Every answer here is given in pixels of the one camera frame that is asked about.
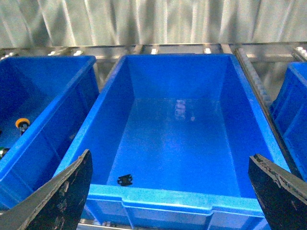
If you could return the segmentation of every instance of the black plastic clip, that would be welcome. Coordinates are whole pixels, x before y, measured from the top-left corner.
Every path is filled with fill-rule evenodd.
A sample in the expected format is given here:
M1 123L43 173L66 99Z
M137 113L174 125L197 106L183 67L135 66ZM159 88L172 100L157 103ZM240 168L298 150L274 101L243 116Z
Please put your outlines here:
M120 186L128 186L128 185L132 185L132 176L131 174L125 175L125 176L120 176L117 180L117 183Z

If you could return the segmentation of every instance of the green object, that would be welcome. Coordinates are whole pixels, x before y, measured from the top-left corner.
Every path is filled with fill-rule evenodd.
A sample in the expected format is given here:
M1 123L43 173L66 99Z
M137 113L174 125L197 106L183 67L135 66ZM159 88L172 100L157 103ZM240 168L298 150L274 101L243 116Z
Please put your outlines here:
M9 148L0 147L0 159L2 159L9 150Z

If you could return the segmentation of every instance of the corrugated metal wall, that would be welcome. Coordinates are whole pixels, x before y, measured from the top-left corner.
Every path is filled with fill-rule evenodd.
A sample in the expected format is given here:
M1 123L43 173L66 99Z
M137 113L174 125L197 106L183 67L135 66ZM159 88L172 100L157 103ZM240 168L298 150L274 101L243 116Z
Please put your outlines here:
M0 47L307 40L306 0L1 0Z

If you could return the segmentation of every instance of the black small object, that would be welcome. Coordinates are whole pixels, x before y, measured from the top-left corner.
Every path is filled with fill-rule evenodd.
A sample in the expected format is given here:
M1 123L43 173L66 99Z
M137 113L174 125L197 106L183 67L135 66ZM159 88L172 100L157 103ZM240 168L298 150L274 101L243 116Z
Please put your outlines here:
M132 176L131 174L125 175L125 176L120 176L117 180L117 183L120 186L128 186L128 185L132 185Z
M267 158L249 158L249 178L272 230L307 229L307 183Z
M29 128L29 124L25 121L19 123L18 128L20 130L20 135L24 134L24 132Z

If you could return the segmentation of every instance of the blue plastic bin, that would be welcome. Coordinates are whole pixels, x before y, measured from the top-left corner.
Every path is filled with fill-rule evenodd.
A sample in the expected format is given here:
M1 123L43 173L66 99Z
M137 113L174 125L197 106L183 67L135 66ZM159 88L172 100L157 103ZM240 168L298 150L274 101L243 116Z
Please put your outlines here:
M249 156L288 170L233 55L123 57L56 174L85 149L94 167L86 212L132 227L268 229ZM132 185L120 186L126 174Z
M50 180L99 92L94 57L0 61L0 204L11 208ZM15 121L31 126L20 136Z
M271 115L303 179L307 181L307 63L291 63Z

